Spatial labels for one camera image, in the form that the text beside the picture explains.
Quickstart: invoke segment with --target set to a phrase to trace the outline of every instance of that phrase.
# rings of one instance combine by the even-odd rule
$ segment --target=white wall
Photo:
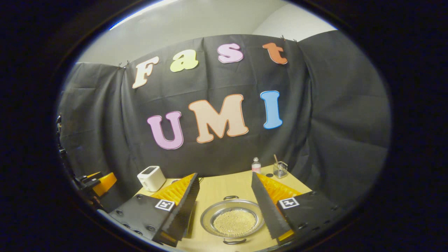
[[[78,62],[126,65],[181,41],[223,34],[301,40],[334,28],[281,0],[178,0],[104,32]]]
[[[252,32],[286,2],[281,0],[179,0],[106,31],[78,59],[126,65],[181,41]]]
[[[287,4],[272,13],[252,34],[283,35],[285,39],[300,41],[330,30],[336,28],[298,6]]]

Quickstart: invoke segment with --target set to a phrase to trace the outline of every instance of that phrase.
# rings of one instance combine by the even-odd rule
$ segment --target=metal bowl
[[[202,213],[201,225],[207,232],[209,232],[210,234],[212,234],[214,236],[218,236],[221,238],[233,239],[233,238],[242,238],[242,237],[248,236],[248,235],[256,232],[258,229],[260,229],[263,226],[263,224],[264,224],[263,216],[261,214],[260,207],[256,203],[254,203],[252,201],[248,201],[248,200],[241,200],[241,199],[225,200],[225,199],[228,199],[229,197],[225,197],[224,201],[221,201],[221,202],[211,205],[209,208],[207,208]],[[231,236],[231,235],[223,234],[223,233],[219,232],[213,226],[214,220],[219,215],[221,215],[225,212],[228,212],[228,211],[233,211],[233,210],[242,210],[242,211],[253,214],[253,216],[255,217],[255,225],[253,227],[249,228],[246,232],[244,232],[240,235],[235,235],[235,236]]]

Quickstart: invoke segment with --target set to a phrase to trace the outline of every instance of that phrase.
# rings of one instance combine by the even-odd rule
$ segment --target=purple letter
[[[171,122],[171,127],[174,132],[174,139],[171,141],[166,140],[164,137],[162,126],[160,125],[162,117],[153,116],[148,118],[148,123],[151,126],[152,135],[154,136],[157,145],[167,150],[174,150],[182,146],[184,143],[184,136],[182,135],[181,123],[179,122],[181,116],[182,114],[179,111],[169,112],[165,116]]]
[[[243,59],[243,53],[238,51],[240,46],[233,44],[223,44],[218,47],[218,60],[222,63],[238,62]]]

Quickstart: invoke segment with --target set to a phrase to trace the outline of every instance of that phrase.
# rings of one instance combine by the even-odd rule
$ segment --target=white tag
[[[300,205],[295,198],[287,198],[284,200],[279,200],[280,205],[283,209],[291,208]]]
[[[171,211],[174,204],[174,201],[160,200],[157,205],[155,205],[155,207],[169,212]]]

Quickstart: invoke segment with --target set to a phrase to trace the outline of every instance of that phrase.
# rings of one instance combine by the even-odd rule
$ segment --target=letter m
[[[249,132],[244,125],[243,111],[241,109],[242,95],[229,95],[224,98],[221,112],[218,112],[206,100],[198,100],[190,103],[188,109],[196,115],[199,137],[198,143],[213,141],[214,136],[208,131],[208,127],[219,137],[223,138],[228,123],[228,136],[239,136]]]

